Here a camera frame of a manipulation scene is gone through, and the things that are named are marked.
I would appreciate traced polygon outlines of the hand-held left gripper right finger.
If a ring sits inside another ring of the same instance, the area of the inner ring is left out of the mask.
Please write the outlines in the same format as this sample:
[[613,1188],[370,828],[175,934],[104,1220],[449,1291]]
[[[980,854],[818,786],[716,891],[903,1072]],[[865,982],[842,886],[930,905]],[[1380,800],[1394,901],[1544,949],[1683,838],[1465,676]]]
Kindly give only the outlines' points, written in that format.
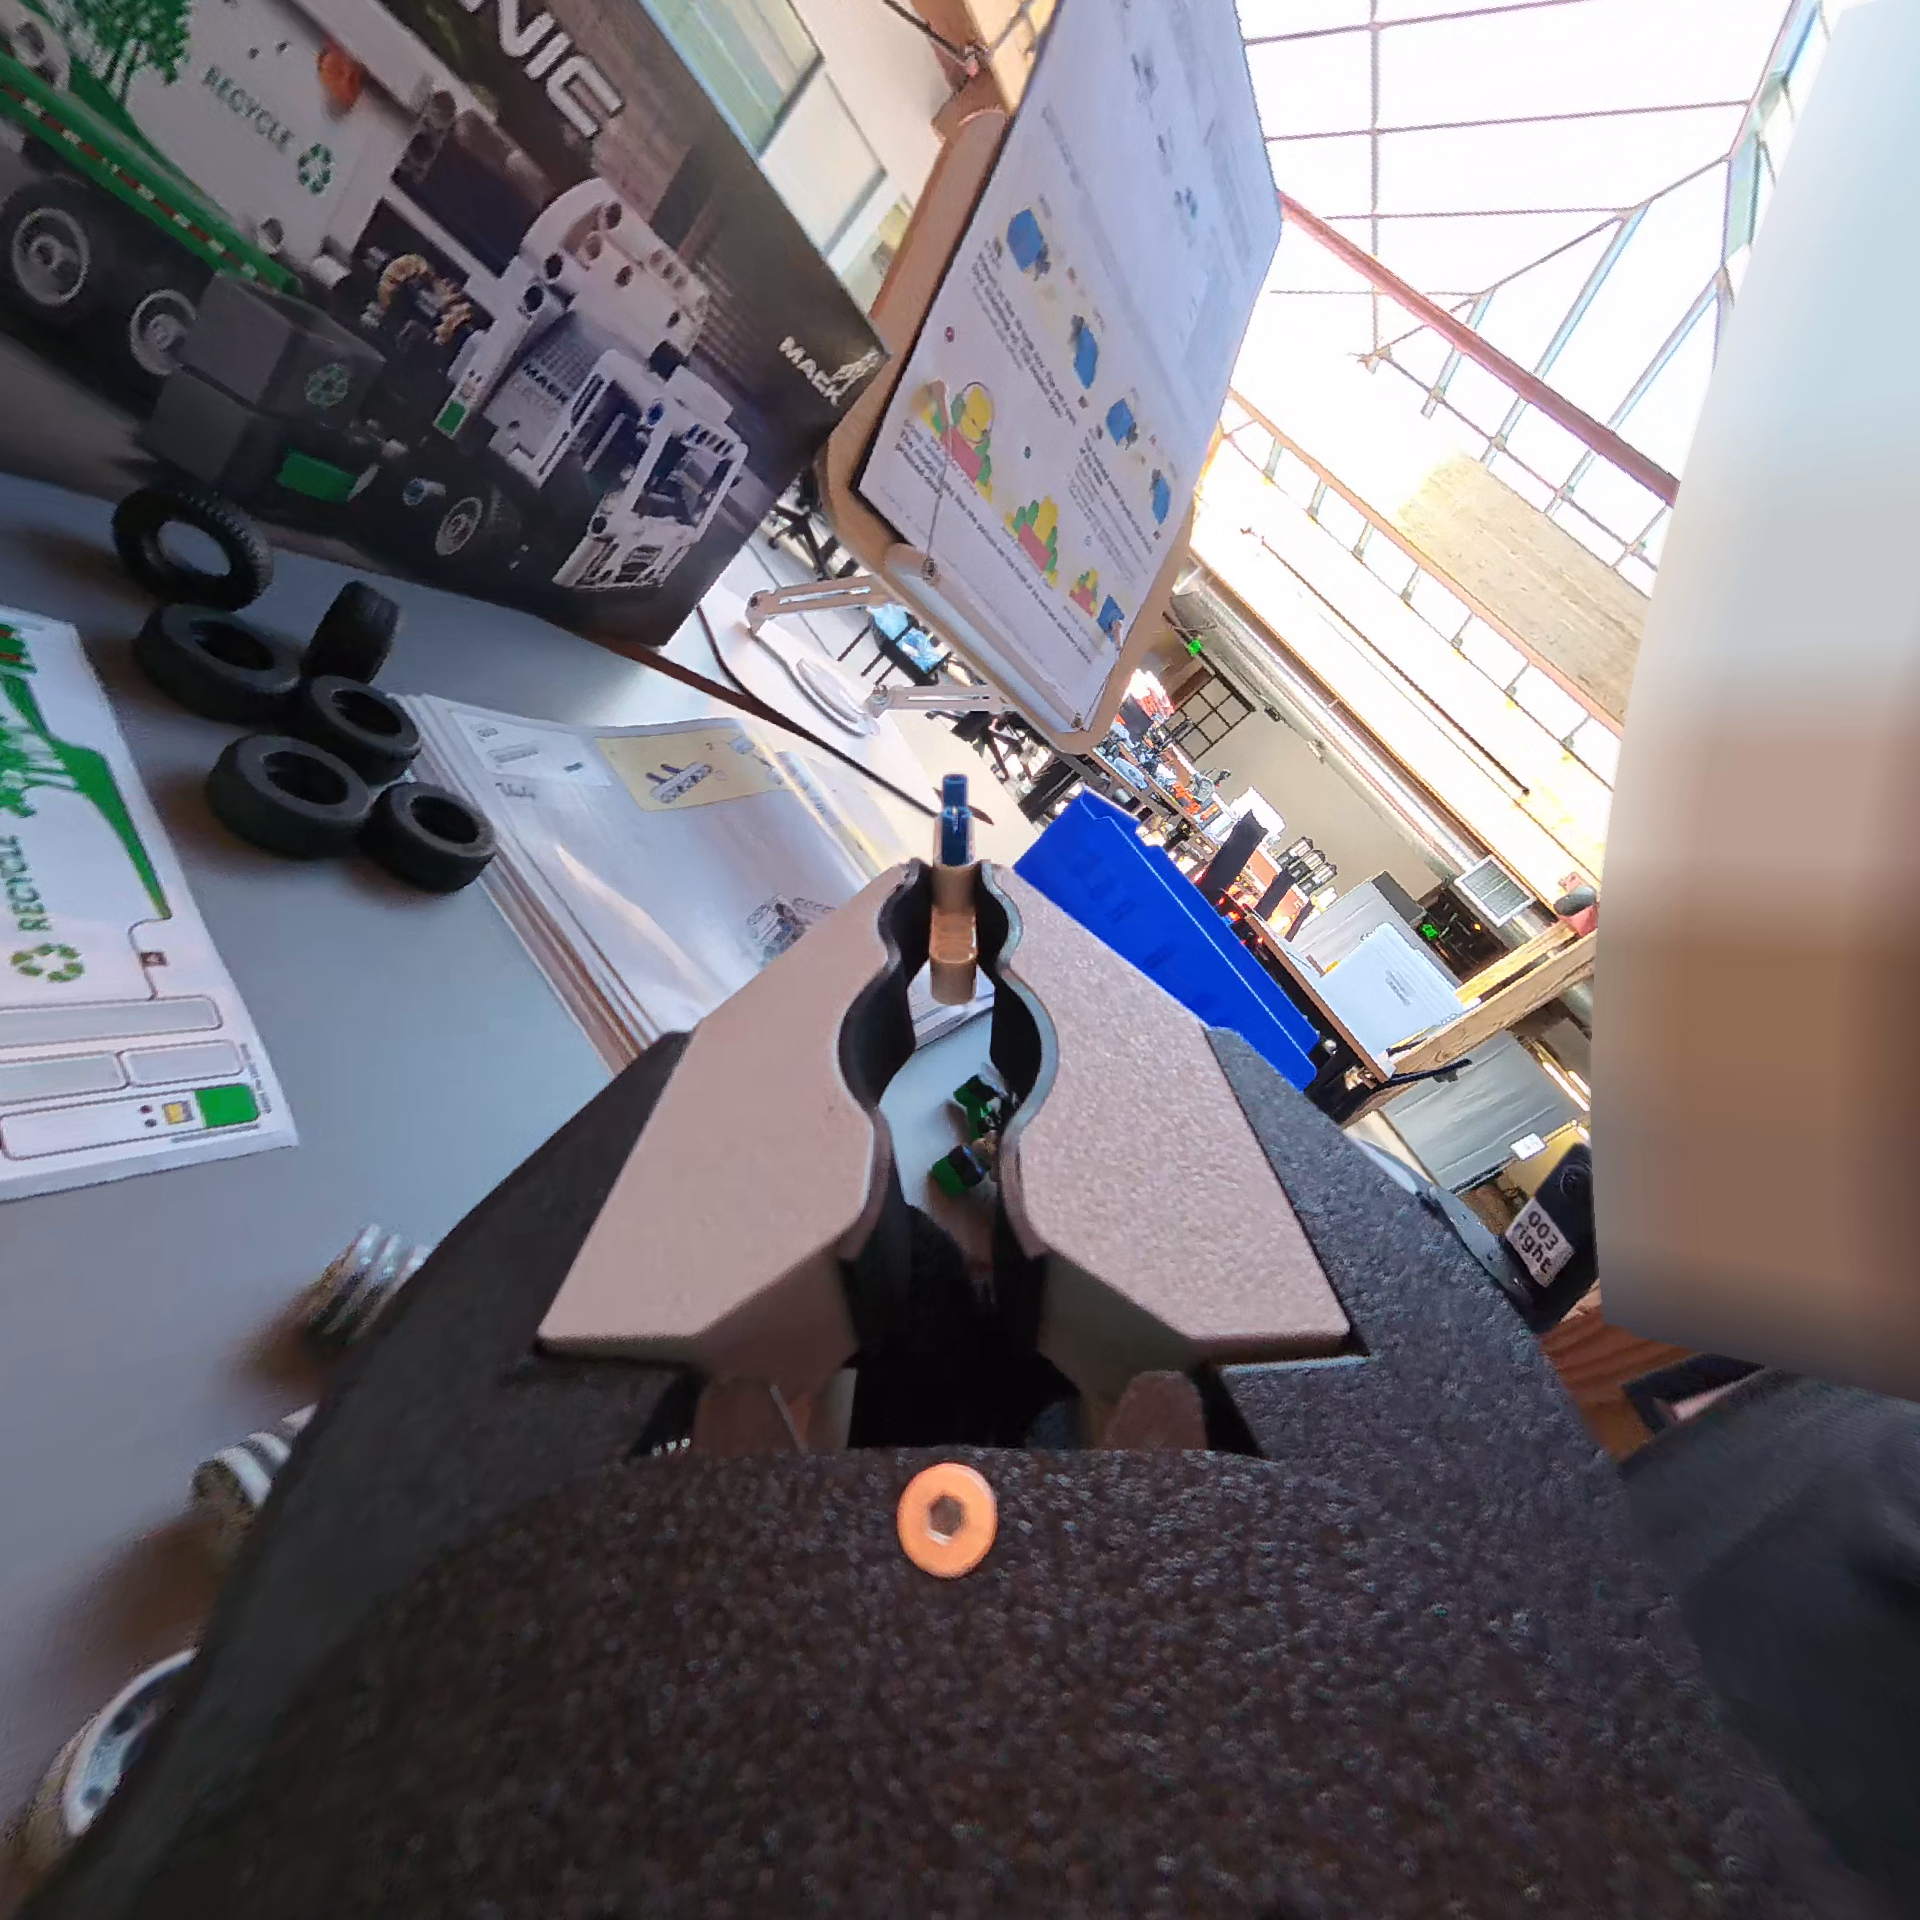
[[1217,1034],[1009,866],[977,881],[995,981],[995,1305],[1100,1450],[1209,1448],[1202,1376],[1353,1356],[1353,1321]]

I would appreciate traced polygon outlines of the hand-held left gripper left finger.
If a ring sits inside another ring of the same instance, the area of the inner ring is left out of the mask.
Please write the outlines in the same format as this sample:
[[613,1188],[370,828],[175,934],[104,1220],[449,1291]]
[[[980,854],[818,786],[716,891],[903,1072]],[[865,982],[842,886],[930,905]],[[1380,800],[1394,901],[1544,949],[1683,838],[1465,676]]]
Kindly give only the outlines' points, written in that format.
[[898,862],[685,1038],[538,1329],[543,1354],[767,1385],[851,1440],[849,1267],[897,1188],[881,1112],[917,1049],[922,866]]

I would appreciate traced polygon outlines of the blue and tan pin piece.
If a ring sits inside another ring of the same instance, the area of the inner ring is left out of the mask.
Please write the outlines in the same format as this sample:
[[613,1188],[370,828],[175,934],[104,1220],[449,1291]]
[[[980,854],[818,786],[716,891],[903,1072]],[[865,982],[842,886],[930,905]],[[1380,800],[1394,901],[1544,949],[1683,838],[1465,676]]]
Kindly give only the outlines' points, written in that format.
[[977,849],[970,778],[945,776],[939,830],[929,869],[929,990],[937,1003],[977,994]]

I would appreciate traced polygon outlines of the small green Lego pieces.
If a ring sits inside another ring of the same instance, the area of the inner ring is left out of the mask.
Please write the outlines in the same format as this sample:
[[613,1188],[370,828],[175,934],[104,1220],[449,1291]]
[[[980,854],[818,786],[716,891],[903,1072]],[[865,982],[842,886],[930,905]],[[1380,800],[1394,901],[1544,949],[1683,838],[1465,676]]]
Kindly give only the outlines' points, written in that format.
[[948,1092],[945,1114],[954,1128],[954,1144],[929,1173],[939,1193],[964,1197],[1000,1185],[1002,1150],[1018,1105],[1018,1096],[997,1069],[975,1072]]

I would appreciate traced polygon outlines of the lego instruction booklet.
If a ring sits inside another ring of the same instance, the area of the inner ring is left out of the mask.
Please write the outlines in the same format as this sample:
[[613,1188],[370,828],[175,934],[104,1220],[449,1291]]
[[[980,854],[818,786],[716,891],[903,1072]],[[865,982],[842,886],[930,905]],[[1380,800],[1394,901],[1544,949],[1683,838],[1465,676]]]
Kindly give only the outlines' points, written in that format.
[[563,725],[407,696],[420,779],[496,838],[485,886],[611,1069],[685,1034],[897,865],[937,814],[733,710]]

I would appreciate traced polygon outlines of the grey lego wheel rim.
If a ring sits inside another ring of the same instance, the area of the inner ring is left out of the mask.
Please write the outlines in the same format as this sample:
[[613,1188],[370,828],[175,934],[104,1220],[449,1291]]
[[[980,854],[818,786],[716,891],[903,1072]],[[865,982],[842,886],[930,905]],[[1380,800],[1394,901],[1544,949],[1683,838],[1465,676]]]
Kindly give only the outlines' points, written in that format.
[[28,1866],[55,1866],[92,1826],[168,1714],[197,1652],[189,1644],[136,1673],[66,1739],[17,1828]]
[[272,1496],[313,1409],[298,1409],[271,1429],[208,1457],[189,1476],[187,1510],[204,1545],[233,1558]]
[[354,1344],[433,1253],[435,1241],[369,1222],[303,1294],[298,1323],[305,1341],[321,1352]]

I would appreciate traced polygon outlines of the lego set cardboard box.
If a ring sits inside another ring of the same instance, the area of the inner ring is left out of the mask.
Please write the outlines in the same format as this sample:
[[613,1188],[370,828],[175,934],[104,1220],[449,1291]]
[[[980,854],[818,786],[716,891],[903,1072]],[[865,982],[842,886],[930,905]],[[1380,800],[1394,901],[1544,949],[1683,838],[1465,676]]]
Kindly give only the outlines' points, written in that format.
[[651,5],[4,5],[4,473],[664,649],[887,361]]

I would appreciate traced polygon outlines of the grey panel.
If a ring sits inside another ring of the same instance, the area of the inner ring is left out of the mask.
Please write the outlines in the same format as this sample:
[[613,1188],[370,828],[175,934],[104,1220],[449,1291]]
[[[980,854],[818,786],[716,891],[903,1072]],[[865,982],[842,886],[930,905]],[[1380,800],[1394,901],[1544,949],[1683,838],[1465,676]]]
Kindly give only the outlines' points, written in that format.
[[1427,1180],[1455,1193],[1495,1177],[1523,1141],[1545,1141],[1585,1115],[1568,1086],[1514,1035],[1488,1040],[1452,1077],[1425,1078],[1380,1108]]

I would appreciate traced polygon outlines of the wooden workbench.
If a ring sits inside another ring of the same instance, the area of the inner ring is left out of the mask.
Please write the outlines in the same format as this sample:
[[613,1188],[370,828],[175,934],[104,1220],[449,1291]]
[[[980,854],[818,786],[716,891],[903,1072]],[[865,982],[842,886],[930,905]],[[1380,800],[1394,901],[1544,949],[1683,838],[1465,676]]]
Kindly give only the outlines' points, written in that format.
[[1556,922],[1457,987],[1461,1013],[1389,1054],[1389,1074],[1409,1078],[1449,1069],[1520,1019],[1593,977],[1599,930]]

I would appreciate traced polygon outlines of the blue plastic bin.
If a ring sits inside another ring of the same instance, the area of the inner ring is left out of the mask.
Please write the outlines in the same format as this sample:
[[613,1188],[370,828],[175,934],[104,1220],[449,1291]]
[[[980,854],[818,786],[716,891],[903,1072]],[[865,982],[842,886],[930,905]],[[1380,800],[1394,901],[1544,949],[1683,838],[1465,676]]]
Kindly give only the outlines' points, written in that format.
[[1313,1084],[1313,1022],[1117,804],[1079,794],[1019,854],[1015,874],[1205,1027],[1236,1034],[1295,1088]]

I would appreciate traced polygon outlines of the person's black shirt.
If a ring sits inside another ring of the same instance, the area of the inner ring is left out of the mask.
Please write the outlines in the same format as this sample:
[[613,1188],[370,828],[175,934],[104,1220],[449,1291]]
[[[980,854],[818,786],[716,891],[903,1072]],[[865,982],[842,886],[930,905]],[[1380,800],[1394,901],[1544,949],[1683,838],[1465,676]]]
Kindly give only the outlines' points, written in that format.
[[1625,1387],[1621,1476],[1736,1728],[1917,1913],[1917,1403],[1695,1356]]

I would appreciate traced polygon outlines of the pile of black rubber tyres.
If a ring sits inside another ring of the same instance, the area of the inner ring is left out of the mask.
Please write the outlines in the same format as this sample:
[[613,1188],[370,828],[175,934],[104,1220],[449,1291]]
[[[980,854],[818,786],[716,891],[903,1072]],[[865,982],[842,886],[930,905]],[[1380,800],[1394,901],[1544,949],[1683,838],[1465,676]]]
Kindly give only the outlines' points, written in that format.
[[336,590],[290,643],[247,611],[272,578],[255,521],[189,488],[140,488],[113,509],[113,548],[153,597],[133,637],[141,676],[177,707],[239,730],[207,778],[233,837],[276,858],[362,853],[429,897],[476,885],[496,832],[459,790],[417,778],[423,736],[378,684],[401,608],[370,582]]

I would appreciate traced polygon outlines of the green and white sticker sheet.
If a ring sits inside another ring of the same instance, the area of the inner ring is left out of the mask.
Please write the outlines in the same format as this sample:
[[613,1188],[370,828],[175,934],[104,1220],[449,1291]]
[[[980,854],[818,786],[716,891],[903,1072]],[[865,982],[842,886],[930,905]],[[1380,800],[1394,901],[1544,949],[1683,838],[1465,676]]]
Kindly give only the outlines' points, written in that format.
[[2,611],[2,1195],[298,1145],[80,634]]

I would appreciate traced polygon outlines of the instruction display board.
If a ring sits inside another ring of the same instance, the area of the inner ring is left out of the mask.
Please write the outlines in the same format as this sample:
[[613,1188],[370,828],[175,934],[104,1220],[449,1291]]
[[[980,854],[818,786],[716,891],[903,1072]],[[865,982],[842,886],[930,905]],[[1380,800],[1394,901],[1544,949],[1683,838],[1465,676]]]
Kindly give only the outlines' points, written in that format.
[[1052,736],[1113,713],[1280,227],[1234,2],[1059,5],[858,470],[890,578]]

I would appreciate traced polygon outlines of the wooden board stand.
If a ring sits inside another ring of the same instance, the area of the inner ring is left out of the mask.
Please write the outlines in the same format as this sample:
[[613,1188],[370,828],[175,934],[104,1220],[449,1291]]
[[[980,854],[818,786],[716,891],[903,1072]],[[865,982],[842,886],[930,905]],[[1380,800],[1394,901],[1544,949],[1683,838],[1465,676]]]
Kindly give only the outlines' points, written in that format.
[[962,573],[948,561],[906,542],[858,489],[882,416],[900,392],[906,361],[954,273],[1009,125],[1007,110],[980,108],[967,113],[948,134],[871,308],[871,325],[891,361],[844,412],[813,473],[835,537],[875,578],[877,588],[922,612],[925,624],[947,637],[954,652],[1007,697],[1011,709],[1019,710],[1055,749],[1072,756],[1091,752],[1104,738],[1135,673],[1159,641],[1173,635],[1171,597],[1192,555],[1194,509],[1184,513],[1171,540],[1131,635],[1103,670],[1089,701],[1066,709],[1045,692],[1041,674],[1015,656],[1015,644],[971,594]]

